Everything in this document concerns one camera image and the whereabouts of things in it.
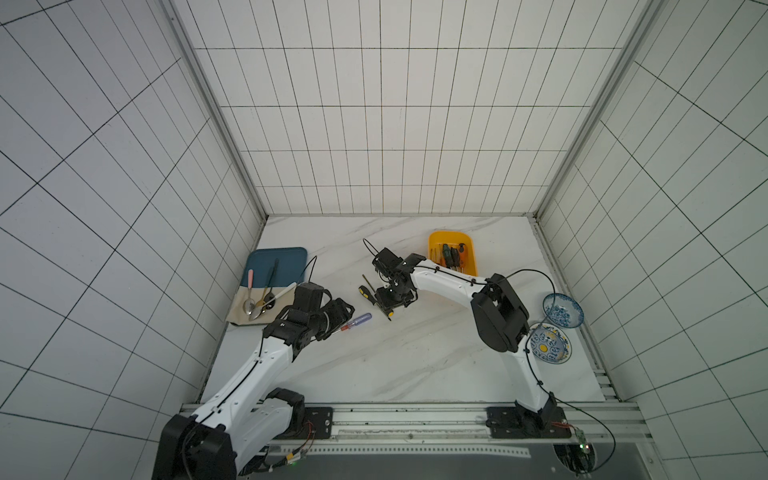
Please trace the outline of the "purple transparent handle screwdriver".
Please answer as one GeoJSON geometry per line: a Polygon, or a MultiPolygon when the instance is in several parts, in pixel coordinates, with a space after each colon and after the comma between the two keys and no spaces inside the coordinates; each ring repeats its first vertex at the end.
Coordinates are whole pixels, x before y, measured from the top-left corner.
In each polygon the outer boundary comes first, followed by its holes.
{"type": "Polygon", "coordinates": [[[354,327],[356,327],[358,325],[361,325],[361,324],[363,324],[363,323],[365,323],[365,322],[367,322],[367,321],[369,321],[371,319],[372,319],[372,314],[371,313],[365,313],[365,314],[360,315],[360,316],[350,320],[349,322],[345,323],[341,327],[341,330],[342,331],[349,330],[349,329],[354,328],[354,327]]]}

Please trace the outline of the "large orange black screwdriver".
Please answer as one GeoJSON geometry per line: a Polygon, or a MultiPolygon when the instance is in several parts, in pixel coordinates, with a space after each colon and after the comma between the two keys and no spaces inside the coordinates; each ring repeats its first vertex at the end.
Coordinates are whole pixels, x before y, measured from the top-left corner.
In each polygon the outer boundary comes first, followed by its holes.
{"type": "Polygon", "coordinates": [[[467,246],[464,243],[460,243],[458,246],[458,256],[459,256],[459,268],[462,273],[466,271],[466,265],[467,265],[467,246]]]}

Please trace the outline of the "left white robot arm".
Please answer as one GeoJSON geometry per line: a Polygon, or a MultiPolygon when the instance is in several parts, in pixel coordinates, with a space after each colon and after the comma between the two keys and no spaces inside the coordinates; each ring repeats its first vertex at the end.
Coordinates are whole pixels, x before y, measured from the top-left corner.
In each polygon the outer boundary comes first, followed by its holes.
{"type": "Polygon", "coordinates": [[[273,439],[305,428],[304,397],[274,388],[276,378],[314,340],[329,338],[354,307],[312,282],[262,330],[262,339],[233,377],[192,415],[164,426],[153,479],[235,479],[273,439]]]}

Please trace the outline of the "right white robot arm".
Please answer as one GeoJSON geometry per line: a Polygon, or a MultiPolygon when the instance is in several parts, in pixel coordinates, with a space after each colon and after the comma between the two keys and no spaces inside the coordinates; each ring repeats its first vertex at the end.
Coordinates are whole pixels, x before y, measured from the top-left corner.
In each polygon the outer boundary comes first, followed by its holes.
{"type": "Polygon", "coordinates": [[[408,307],[423,291],[434,293],[468,308],[479,338],[502,355],[515,398],[509,406],[486,409],[485,425],[493,438],[573,437],[555,395],[544,388],[525,350],[530,315],[506,277],[453,272],[418,254],[405,259],[377,256],[372,264],[384,282],[375,292],[375,302],[385,315],[408,307]]]}

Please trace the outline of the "large black yellow screwdriver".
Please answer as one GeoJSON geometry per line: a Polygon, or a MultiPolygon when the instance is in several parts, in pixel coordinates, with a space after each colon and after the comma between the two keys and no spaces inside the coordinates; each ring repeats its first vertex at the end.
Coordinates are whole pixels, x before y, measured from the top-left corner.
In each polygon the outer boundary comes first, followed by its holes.
{"type": "Polygon", "coordinates": [[[389,321],[392,320],[394,311],[381,301],[377,293],[374,293],[364,285],[361,285],[358,291],[369,303],[378,308],[389,321]]]}

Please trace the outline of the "green black screwdriver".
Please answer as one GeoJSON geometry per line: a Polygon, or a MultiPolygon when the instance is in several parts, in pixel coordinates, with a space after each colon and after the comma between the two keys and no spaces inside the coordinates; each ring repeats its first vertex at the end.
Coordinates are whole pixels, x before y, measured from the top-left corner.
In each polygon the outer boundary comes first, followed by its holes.
{"type": "Polygon", "coordinates": [[[447,268],[453,269],[455,267],[453,254],[452,254],[452,247],[449,244],[442,245],[442,258],[447,268]]]}

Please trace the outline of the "black yellow dotted screwdriver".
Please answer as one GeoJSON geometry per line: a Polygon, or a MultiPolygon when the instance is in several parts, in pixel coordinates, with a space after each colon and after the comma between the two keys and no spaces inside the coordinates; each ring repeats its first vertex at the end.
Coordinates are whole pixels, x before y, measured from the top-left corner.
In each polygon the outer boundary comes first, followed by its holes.
{"type": "Polygon", "coordinates": [[[367,279],[367,277],[366,277],[364,274],[362,275],[362,277],[363,277],[363,279],[364,279],[364,281],[365,281],[365,284],[367,285],[367,287],[368,287],[368,290],[370,291],[370,293],[371,293],[372,295],[375,295],[375,293],[376,293],[376,288],[375,288],[375,287],[374,287],[374,286],[373,286],[373,285],[370,283],[370,281],[367,279]]]}

